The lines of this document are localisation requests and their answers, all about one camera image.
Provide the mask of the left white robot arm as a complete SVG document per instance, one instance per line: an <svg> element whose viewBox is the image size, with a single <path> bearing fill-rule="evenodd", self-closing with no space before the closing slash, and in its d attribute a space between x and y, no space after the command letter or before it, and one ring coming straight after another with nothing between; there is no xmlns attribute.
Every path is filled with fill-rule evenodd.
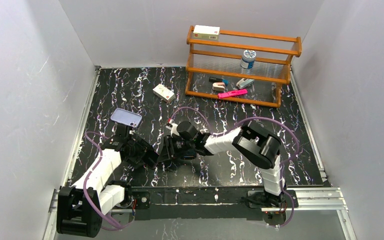
<svg viewBox="0 0 384 240"><path fill-rule="evenodd" d="M131 204L136 200L127 196L127 183L109 181L110 176L123 161L152 168L157 165L158 153L131 126L118 124L102 145L89 135L87 131L85 137L97 147L98 156L80 179L60 188L56 213L59 234L94 238L103 229L104 221L110 225L106 230L124 229L125 225L111 216L111 210L125 200Z"/></svg>

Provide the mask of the white smartphone dark screen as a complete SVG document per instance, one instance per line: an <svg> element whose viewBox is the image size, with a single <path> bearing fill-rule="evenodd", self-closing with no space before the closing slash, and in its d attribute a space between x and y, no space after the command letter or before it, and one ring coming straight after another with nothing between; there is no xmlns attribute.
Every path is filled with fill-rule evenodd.
<svg viewBox="0 0 384 240"><path fill-rule="evenodd" d="M193 150L189 150L183 153L182 160L194 160L197 157L197 153Z"/></svg>

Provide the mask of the lavender smartphone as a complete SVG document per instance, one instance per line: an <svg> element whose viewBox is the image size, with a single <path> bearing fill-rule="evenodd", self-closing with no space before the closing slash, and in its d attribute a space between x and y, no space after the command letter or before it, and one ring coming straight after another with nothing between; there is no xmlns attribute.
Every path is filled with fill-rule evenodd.
<svg viewBox="0 0 384 240"><path fill-rule="evenodd" d="M118 124L137 128L142 121L142 116L122 108L116 108L110 116L110 120Z"/></svg>

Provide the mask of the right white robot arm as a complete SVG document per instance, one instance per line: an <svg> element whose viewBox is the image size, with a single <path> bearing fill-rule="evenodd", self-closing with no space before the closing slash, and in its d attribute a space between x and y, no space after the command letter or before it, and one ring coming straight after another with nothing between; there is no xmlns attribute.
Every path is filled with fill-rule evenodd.
<svg viewBox="0 0 384 240"><path fill-rule="evenodd" d="M238 151L261 169L262 196L251 202L260 206L281 206L285 180L281 176L279 137L254 121L243 123L227 133L212 134L198 130L191 122L178 124L170 120L169 134L162 139L157 162L214 156L221 152Z"/></svg>

